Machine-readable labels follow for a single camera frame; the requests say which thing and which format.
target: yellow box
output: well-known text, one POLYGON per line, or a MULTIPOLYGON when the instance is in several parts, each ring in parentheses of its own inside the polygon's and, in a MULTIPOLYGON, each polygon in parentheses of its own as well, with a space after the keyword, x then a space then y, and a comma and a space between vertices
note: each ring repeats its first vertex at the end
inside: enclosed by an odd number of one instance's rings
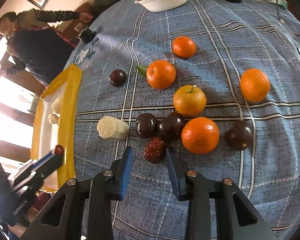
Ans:
POLYGON ((71 64, 68 68, 62 71, 42 93, 39 99, 37 110, 34 119, 34 133, 32 139, 32 147, 30 151, 31 159, 40 159, 49 153, 47 140, 49 133, 49 124, 47 118, 51 113, 51 103, 53 98, 58 94, 63 93, 61 104, 58 138, 53 138, 56 124, 51 124, 50 142, 55 142, 64 147, 64 164, 58 169, 57 174, 53 173, 45 180, 45 185, 42 189, 48 192, 58 190, 68 179, 75 178, 74 169, 74 120, 76 113, 77 98, 82 78, 82 70, 76 65, 71 64))

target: dark apron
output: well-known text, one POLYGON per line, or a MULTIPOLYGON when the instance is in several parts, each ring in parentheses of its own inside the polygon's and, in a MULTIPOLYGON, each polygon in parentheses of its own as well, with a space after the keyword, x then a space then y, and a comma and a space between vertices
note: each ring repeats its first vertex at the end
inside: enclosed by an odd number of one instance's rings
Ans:
POLYGON ((30 31, 20 28, 12 45, 29 71, 44 84, 50 84, 63 71, 74 49, 50 28, 30 31))

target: red object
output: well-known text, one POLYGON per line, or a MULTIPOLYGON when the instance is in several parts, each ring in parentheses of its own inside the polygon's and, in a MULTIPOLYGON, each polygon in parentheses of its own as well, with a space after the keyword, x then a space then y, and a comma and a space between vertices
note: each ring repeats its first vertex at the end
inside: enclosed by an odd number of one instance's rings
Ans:
POLYGON ((152 138, 144 151, 144 157, 153 164, 159 163, 165 152, 165 144, 161 137, 152 138))
POLYGON ((46 192, 41 192, 39 196, 37 197, 37 200, 35 201, 33 207, 40 211, 42 208, 47 204, 47 202, 50 200, 51 196, 46 192))
POLYGON ((64 148, 60 144, 58 144, 54 149, 54 154, 63 155, 64 152, 64 148))

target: window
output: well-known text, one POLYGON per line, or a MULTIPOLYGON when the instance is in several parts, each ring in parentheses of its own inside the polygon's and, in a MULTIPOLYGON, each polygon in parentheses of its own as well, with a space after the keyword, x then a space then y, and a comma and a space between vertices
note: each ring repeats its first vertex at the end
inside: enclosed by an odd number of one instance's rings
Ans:
POLYGON ((4 54, 7 51, 7 39, 5 37, 2 37, 0 40, 0 61, 2 60, 4 54))
POLYGON ((0 140, 31 149, 33 127, 0 113, 0 140))
POLYGON ((35 112, 35 109, 32 108, 36 106, 34 102, 37 102, 37 100, 33 92, 7 78, 0 78, 0 103, 28 114, 29 112, 35 112))
POLYGON ((14 62, 12 56, 10 56, 10 57, 8 58, 8 60, 9 60, 11 63, 13 63, 14 65, 16 64, 16 63, 14 62))
MULTIPOLYGON (((7 40, 3 37, 0 38, 1 64, 4 61, 2 59, 6 51, 7 40)), ((8 60, 15 64, 11 56, 8 60)), ((0 103, 19 111, 29 113, 35 112, 36 103, 34 102, 36 101, 38 101, 38 98, 33 92, 15 84, 5 77, 0 77, 0 103)), ((4 113, 0 113, 0 140, 25 148, 31 148, 33 130, 32 126, 15 121, 4 113)))

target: patterned sweater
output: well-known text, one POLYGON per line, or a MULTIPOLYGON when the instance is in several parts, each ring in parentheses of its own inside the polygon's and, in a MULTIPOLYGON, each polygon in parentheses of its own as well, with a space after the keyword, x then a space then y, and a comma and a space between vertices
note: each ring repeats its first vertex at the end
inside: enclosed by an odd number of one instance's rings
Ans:
MULTIPOLYGON (((17 15, 17 25, 20 24, 21 19, 28 11, 21 12, 17 15)), ((79 19, 79 13, 73 11, 40 11, 34 10, 36 19, 41 22, 61 22, 79 19)), ((22 60, 15 55, 11 55, 16 63, 11 68, 8 68, 7 75, 15 75, 25 70, 26 65, 22 60)))

